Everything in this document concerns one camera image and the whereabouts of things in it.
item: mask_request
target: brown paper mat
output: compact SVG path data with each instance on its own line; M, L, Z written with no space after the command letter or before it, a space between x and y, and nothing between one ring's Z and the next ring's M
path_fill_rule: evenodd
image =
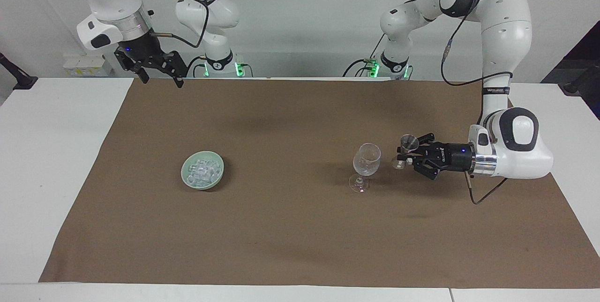
M462 174L391 169L404 133L463 142L480 87L435 82L135 81L39 281L355 287L600 287L551 176L480 206ZM383 163L347 181L360 144ZM225 159L208 192L180 167ZM480 197L498 181L477 178Z

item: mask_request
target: white wall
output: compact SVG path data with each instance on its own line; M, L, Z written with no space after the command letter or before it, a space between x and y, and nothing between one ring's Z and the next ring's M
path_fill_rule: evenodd
M177 0L144 0L154 9L156 31L195 36L174 18ZM379 16L405 0L233 0L242 10L237 28L228 30L234 50L259 76L338 76L348 63L367 56L381 34ZM539 82L600 19L598 0L529 0L534 39L516 70L516 82ZM84 0L3 0L0 50L30 73L61 76L63 53L82 52L73 39L75 25L90 10ZM458 20L440 17L414 31L414 79L439 79L439 60ZM165 50L184 59L198 54L169 39ZM466 23L446 63L448 76L480 76L480 27ZM112 58L112 51L103 50Z

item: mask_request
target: black stand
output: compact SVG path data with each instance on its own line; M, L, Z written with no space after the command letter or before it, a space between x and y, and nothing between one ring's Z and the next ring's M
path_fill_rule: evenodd
M38 77L32 77L28 75L26 72L21 70L18 66L13 64L6 56L0 52L0 64L6 68L17 80L17 85L13 88L13 90L29 90L36 84Z

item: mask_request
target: white table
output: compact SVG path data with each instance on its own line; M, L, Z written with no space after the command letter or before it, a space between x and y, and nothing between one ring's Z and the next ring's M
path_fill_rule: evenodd
M129 78L41 78L0 107L0 300L600 301L600 289L36 283L130 85ZM580 98L564 96L553 84L513 84L510 99L540 119L555 154L553 175L600 254L600 122Z

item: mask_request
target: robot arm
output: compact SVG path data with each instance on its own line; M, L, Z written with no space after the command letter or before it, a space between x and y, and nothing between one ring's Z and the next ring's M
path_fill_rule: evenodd
M110 44L118 43L114 55L126 71L133 71L142 82L147 83L148 74L145 68L158 69L171 76L180 88L188 73L188 67L176 51L165 53L161 50L157 37L150 23L150 17L143 7L142 0L87 0L92 14L77 25L77 33L84 46L96 50ZM227 43L227 37L219 32L220 28L232 28L237 25L239 12L229 0L203 0L210 8L208 18L203 7L192 0L178 3L176 13L180 22L199 35L202 33L204 20L208 18L210 26L203 37L206 48L206 59L211 66L218 66L219 71L227 71L234 64L233 52Z
M483 83L482 117L471 126L468 144L442 144L430 134L419 138L417 150L399 149L398 160L408 161L431 179L443 170L515 179L545 176L553 155L536 116L524 108L508 108L510 78L531 47L527 0L415 0L394 7L381 18L388 35L382 65L393 74L403 73L412 47L409 33L442 14L481 24L483 76L494 75Z

